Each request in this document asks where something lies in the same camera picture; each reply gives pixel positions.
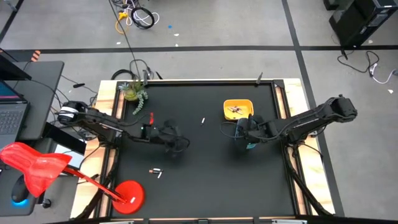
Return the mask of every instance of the computer mouse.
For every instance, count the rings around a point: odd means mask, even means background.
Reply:
[[[29,191],[26,187],[24,176],[21,175],[18,179],[17,182],[15,182],[12,192],[11,192],[11,199],[15,203],[22,202],[25,200],[29,195]]]

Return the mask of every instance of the yellow bowl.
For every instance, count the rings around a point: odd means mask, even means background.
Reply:
[[[233,112],[231,108],[238,107],[238,112]],[[249,114],[254,115],[253,103],[250,100],[226,100],[224,101],[224,117],[229,121],[236,121],[240,118],[248,118]]]

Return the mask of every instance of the laptop keyboard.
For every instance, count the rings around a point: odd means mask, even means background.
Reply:
[[[24,110],[0,111],[0,134],[15,134],[18,132]]]

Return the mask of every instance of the blue light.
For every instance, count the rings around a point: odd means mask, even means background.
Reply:
[[[11,200],[11,203],[14,207],[22,208],[22,207],[26,207],[29,204],[29,199],[25,199],[21,202],[15,202],[15,201]]]

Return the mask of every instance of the wooden board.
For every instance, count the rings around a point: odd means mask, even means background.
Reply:
[[[111,114],[112,107],[114,104],[114,95],[116,92],[116,84],[122,80],[103,80],[101,81],[101,85],[99,86],[98,91],[98,99],[95,105],[95,108],[99,109],[103,113]],[[156,80],[157,82],[170,82],[173,80]],[[287,101],[289,104],[290,114],[296,115],[308,110],[307,101],[305,99],[304,91],[302,88],[302,84],[300,79],[298,78],[287,78],[284,79],[285,83],[285,91],[287,95]],[[285,117],[285,108],[283,107],[282,95],[280,93],[280,89],[277,88],[277,97],[279,100],[280,111],[282,113],[282,117]],[[119,97],[119,106],[117,111],[117,117],[120,118],[123,98]],[[318,149],[318,143],[316,138],[307,138],[305,141],[309,146]],[[87,150],[85,155],[88,155],[91,151],[98,147],[98,142],[96,140],[90,141],[87,144]],[[303,172],[305,176],[305,182],[307,187],[311,190],[312,194],[317,198],[317,200],[323,205],[323,207],[328,210],[330,213],[334,213],[335,210],[333,208],[333,203],[331,201],[331,195],[329,191],[329,187],[326,180],[326,175],[324,171],[324,167],[322,161],[320,159],[319,153],[315,152],[313,149],[310,149],[307,146],[300,146],[300,158],[302,161]],[[114,152],[111,152],[111,156],[108,161],[108,171],[113,162]],[[104,148],[99,148],[97,152],[87,158],[82,167],[82,173],[91,176],[95,174],[101,173],[101,167],[103,163],[104,157]],[[299,209],[301,214],[305,214],[303,196],[298,188],[297,184],[295,185],[297,200],[299,204]],[[97,188],[94,185],[89,183],[79,184],[77,185],[77,190],[75,194],[75,200],[72,207],[72,212],[70,217],[76,217],[79,215],[83,209],[90,202],[91,198],[94,196]],[[103,202],[101,204],[100,216],[104,217],[106,213],[106,204],[108,202],[107,197],[103,197]]]

